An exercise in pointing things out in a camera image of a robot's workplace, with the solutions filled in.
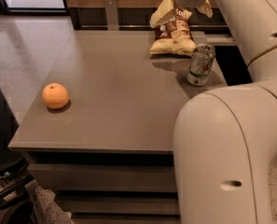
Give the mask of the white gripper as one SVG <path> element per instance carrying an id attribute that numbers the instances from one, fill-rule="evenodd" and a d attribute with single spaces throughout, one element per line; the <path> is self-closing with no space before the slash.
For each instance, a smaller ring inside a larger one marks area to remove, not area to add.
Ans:
<path id="1" fill-rule="evenodd" d="M 206 15 L 208 18 L 213 17 L 213 11 L 209 0 L 162 0 L 158 9 L 150 18 L 151 28 L 161 25 L 165 20 L 173 16 L 174 1 L 180 7 L 196 7 L 201 14 Z"/>

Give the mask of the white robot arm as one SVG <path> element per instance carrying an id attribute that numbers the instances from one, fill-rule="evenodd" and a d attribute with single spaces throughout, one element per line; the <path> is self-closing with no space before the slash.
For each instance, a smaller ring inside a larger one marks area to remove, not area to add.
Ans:
<path id="1" fill-rule="evenodd" d="M 277 161 L 277 0 L 215 0 L 251 83 L 190 99 L 174 126 L 182 224 L 277 224 L 269 173 Z M 204 0 L 175 0 L 208 9 Z"/>

